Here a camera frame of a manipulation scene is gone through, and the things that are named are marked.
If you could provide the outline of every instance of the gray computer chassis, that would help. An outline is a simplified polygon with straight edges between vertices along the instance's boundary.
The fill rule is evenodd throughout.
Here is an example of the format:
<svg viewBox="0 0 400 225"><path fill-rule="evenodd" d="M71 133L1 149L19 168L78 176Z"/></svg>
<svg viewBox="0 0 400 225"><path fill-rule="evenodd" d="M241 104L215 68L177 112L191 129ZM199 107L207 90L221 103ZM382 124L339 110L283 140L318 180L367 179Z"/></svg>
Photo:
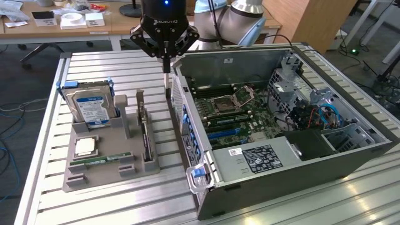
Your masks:
<svg viewBox="0 0 400 225"><path fill-rule="evenodd" d="M173 70L169 112L198 220L343 178L398 143L294 46L190 52Z"/></svg>

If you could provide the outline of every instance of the white container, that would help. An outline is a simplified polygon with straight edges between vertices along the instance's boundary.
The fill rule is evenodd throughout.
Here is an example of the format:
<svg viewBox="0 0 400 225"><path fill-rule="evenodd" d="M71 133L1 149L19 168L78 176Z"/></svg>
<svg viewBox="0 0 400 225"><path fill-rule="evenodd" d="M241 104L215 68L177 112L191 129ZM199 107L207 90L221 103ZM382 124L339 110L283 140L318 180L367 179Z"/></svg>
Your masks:
<svg viewBox="0 0 400 225"><path fill-rule="evenodd" d="M338 46L342 43L342 40L345 39L346 36L347 36L346 32L343 32L343 31L339 32L339 30L338 30L327 50L337 50Z"/></svg>
<svg viewBox="0 0 400 225"><path fill-rule="evenodd" d="M35 26L54 26L57 25L57 20L53 12L31 12L31 16L34 19Z"/></svg>
<svg viewBox="0 0 400 225"><path fill-rule="evenodd" d="M85 21L86 21L87 27L105 26L105 22L102 19L102 13L86 13Z"/></svg>
<svg viewBox="0 0 400 225"><path fill-rule="evenodd" d="M66 13L61 16L59 28L61 30L86 28L86 23L82 15L78 13Z"/></svg>

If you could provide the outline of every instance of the green circuit board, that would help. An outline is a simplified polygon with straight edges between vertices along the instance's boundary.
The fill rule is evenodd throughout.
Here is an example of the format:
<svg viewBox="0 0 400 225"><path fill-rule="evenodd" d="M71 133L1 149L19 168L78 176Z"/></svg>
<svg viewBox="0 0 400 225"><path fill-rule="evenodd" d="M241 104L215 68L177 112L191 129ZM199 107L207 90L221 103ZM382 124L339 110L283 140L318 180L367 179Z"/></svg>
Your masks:
<svg viewBox="0 0 400 225"><path fill-rule="evenodd" d="M210 138L209 142L213 149L266 140L281 133L274 117L261 100L262 95L257 93L259 90L254 89L251 93L242 91L241 87L238 90L235 98L225 95L194 99L207 135L239 129L233 135Z"/></svg>

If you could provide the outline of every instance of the wooden cabinet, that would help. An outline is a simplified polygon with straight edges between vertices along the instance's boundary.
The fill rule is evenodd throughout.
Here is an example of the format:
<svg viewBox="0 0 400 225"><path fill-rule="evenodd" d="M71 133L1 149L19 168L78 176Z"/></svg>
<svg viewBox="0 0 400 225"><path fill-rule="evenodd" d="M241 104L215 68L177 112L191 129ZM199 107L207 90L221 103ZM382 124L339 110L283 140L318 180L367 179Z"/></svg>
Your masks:
<svg viewBox="0 0 400 225"><path fill-rule="evenodd" d="M271 17L281 23L278 34L291 42L306 42L323 53L357 0L262 0ZM286 42L281 37L275 43Z"/></svg>

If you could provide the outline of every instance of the office chair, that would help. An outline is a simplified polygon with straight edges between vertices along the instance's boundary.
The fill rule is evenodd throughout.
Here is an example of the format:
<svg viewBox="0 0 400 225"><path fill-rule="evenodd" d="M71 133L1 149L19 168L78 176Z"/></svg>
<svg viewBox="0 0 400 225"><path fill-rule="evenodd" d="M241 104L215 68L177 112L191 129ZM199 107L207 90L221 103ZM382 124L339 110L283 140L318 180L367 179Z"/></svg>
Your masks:
<svg viewBox="0 0 400 225"><path fill-rule="evenodd" d="M25 50L26 46L25 45L17 45L18 49ZM86 41L86 46L93 47L93 43L90 41ZM63 50L59 48L59 46L55 43L42 43L41 45L37 46L37 48L29 52L27 55L19 60L21 62L21 67L25 70L31 69L31 65L25 63L34 55L37 55L46 47L53 47L59 53L63 52Z"/></svg>

